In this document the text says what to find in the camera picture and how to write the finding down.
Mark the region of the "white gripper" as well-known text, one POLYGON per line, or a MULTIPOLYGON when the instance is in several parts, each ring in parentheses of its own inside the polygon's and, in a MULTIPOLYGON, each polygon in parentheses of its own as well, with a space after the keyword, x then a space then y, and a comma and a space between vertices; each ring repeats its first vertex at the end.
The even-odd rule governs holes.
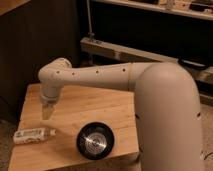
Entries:
POLYGON ((44 92, 40 92, 40 102, 42 105, 42 119, 46 120, 50 119, 52 114, 54 113, 54 105, 58 102, 59 95, 57 93, 53 93, 50 95, 45 94, 44 92))

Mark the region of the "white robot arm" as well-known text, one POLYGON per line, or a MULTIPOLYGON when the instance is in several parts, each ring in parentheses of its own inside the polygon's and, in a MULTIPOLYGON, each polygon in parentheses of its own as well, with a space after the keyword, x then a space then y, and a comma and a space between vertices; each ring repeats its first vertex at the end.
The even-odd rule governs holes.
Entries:
POLYGON ((69 84, 130 91, 142 171, 205 171, 197 85, 171 62, 136 62, 74 68, 58 58, 38 72, 40 99, 54 106, 69 84))

